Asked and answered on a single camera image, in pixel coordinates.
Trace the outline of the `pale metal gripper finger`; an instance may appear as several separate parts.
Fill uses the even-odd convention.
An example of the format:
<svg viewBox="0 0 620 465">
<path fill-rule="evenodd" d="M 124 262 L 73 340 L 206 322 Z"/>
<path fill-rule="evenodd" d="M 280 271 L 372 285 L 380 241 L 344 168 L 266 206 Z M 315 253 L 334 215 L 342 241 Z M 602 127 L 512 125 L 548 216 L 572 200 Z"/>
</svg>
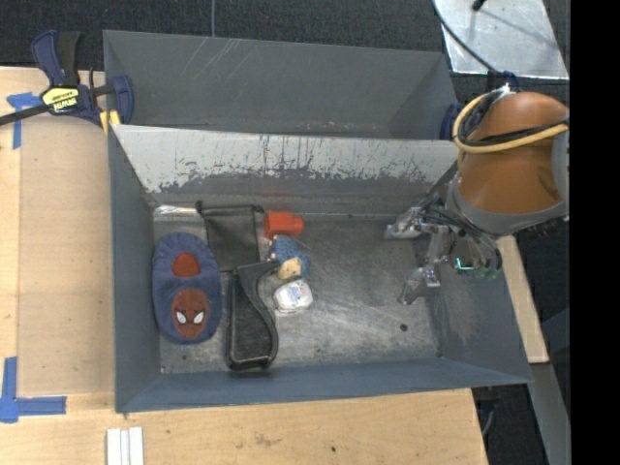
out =
<svg viewBox="0 0 620 465">
<path fill-rule="evenodd" d="M 423 211 L 417 207 L 411 207 L 396 218 L 392 224 L 388 224 L 385 230 L 385 239 L 415 239 L 422 233 L 434 233 L 437 226 L 428 222 Z"/>
<path fill-rule="evenodd" d="M 403 280 L 397 301 L 404 305 L 412 305 L 435 293 L 441 286 L 437 271 L 440 263 L 440 259 L 429 260 L 409 270 Z"/>
</svg>

